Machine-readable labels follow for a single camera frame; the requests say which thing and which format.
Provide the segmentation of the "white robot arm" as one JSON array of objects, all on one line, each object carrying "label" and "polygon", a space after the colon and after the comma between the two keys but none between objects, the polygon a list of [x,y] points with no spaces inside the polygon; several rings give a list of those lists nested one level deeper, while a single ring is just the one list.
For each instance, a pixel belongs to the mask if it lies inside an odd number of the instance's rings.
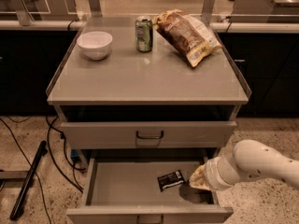
[{"label": "white robot arm", "polygon": [[237,183],[273,178],[299,189],[299,161],[255,140],[242,140],[230,154],[208,160],[189,179],[194,189],[226,190]]}]

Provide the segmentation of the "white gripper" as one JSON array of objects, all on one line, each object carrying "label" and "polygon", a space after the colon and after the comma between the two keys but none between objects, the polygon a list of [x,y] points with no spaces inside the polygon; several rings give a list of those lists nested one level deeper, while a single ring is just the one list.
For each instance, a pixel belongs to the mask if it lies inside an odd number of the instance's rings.
[{"label": "white gripper", "polygon": [[194,189],[226,190],[241,180],[239,169],[232,155],[216,157],[200,165],[189,179]]}]

